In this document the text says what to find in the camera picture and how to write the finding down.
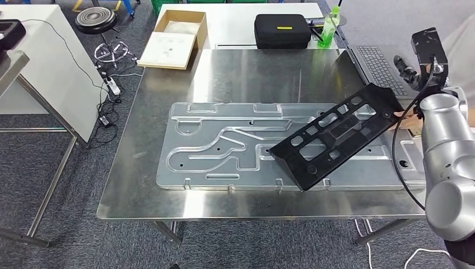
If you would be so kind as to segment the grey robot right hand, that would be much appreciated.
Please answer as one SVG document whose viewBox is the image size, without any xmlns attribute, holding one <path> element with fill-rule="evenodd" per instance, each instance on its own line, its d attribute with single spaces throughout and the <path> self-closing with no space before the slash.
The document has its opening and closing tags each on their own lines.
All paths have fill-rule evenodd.
<svg viewBox="0 0 475 269">
<path fill-rule="evenodd" d="M 421 75 L 410 65 L 404 57 L 395 55 L 393 63 L 399 72 L 399 76 L 410 86 L 412 90 L 420 91 Z"/>
</svg>

